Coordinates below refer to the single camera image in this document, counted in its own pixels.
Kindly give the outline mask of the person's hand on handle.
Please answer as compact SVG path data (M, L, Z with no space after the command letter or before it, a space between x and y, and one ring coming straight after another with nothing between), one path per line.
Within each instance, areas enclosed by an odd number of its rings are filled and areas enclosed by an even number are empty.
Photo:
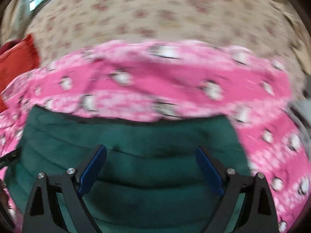
M1 232L14 232L15 230L14 221L8 212L9 208L8 194L1 180Z

